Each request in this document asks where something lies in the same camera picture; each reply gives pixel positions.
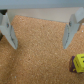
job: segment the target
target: brown cork surface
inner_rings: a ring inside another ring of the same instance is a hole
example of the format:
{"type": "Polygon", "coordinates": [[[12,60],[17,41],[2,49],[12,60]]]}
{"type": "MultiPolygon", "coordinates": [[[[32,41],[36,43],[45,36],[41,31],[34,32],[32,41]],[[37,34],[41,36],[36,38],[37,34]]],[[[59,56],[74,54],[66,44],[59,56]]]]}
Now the brown cork surface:
{"type": "Polygon", "coordinates": [[[84,73],[69,72],[71,56],[84,53],[84,26],[63,49],[65,23],[15,16],[12,25],[18,49],[0,41],[0,84],[84,84],[84,73]]]}

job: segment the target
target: yellow object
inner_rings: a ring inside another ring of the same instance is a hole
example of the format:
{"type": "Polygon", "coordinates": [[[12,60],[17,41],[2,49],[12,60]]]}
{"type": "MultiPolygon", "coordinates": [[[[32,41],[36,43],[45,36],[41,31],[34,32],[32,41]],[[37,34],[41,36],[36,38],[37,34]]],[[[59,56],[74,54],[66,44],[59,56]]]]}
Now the yellow object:
{"type": "Polygon", "coordinates": [[[84,72],[84,54],[77,54],[73,62],[78,73],[84,72]]]}

